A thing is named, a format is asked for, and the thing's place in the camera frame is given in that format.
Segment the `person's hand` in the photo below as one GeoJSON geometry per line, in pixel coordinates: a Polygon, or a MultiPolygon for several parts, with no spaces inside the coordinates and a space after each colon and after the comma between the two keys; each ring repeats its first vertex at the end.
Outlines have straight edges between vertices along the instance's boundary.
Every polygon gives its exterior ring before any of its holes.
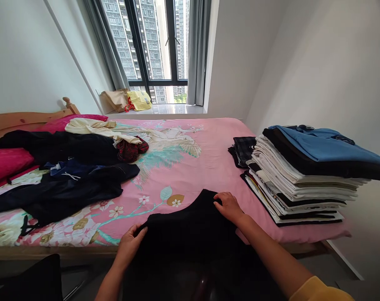
{"type": "Polygon", "coordinates": [[[236,224],[244,216],[237,199],[230,192],[220,192],[214,196],[214,199],[222,201],[222,206],[218,202],[214,202],[214,205],[232,223],[236,224]]]}
{"type": "Polygon", "coordinates": [[[141,224],[134,224],[130,229],[123,234],[120,239],[118,252],[115,257],[114,265],[119,269],[125,270],[132,262],[140,243],[143,240],[148,228],[145,227],[140,233],[134,237],[134,233],[141,226],[141,224]]]}

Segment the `building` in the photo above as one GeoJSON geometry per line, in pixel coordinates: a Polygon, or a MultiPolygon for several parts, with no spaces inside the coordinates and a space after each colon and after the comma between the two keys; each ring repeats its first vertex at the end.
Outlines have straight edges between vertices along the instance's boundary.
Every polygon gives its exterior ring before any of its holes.
{"type": "MultiPolygon", "coordinates": [[[[103,0],[103,3],[127,79],[141,79],[125,3],[123,0],[103,0]]],[[[170,79],[169,48],[161,45],[161,41],[167,40],[165,1],[136,0],[136,8],[150,79],[170,79]]],[[[175,0],[176,38],[179,42],[177,44],[179,79],[187,78],[188,9],[189,0],[175,0]]],[[[131,87],[131,90],[140,89],[144,88],[131,87]]],[[[173,98],[182,94],[187,94],[187,86],[150,87],[153,103],[173,103],[173,98]]]]}
{"type": "MultiPolygon", "coordinates": [[[[177,44],[178,79],[187,79],[188,70],[188,36],[189,36],[189,0],[175,0],[175,26],[177,44]]],[[[175,96],[186,94],[187,86],[174,87],[175,96]]]]}

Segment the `bedpost finial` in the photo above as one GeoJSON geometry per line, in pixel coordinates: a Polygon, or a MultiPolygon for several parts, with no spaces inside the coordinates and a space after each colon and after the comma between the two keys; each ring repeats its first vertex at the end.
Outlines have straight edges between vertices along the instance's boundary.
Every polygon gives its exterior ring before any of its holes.
{"type": "Polygon", "coordinates": [[[66,106],[71,105],[69,97],[62,97],[63,101],[66,102],[66,106]]]}

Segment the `pink bedsheet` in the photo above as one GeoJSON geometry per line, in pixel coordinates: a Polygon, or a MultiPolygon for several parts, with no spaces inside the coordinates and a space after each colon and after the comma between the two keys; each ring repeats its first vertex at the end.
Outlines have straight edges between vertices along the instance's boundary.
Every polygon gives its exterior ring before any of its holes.
{"type": "MultiPolygon", "coordinates": [[[[350,235],[346,222],[281,228],[274,224],[240,178],[243,169],[235,167],[227,151],[233,137],[254,136],[237,119],[117,121],[116,130],[139,135],[150,145],[149,151],[136,162],[140,174],[122,184],[123,194],[88,206],[25,237],[19,237],[26,215],[23,210],[0,213],[0,245],[117,245],[134,223],[144,223],[150,214],[181,210],[202,189],[230,191],[242,210],[278,242],[317,242],[350,235]]],[[[12,186],[0,187],[0,193],[28,181],[39,181],[42,173],[36,170],[17,178],[12,186]]]]}

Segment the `red plaid cloth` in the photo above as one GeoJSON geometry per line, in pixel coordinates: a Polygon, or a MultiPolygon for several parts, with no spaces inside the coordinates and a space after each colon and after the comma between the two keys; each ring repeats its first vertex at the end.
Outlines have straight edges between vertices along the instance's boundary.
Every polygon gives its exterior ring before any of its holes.
{"type": "Polygon", "coordinates": [[[118,150],[118,159],[125,163],[131,163],[137,160],[139,153],[145,153],[149,145],[139,136],[136,136],[141,140],[141,144],[132,144],[126,140],[122,140],[116,145],[118,150]]]}

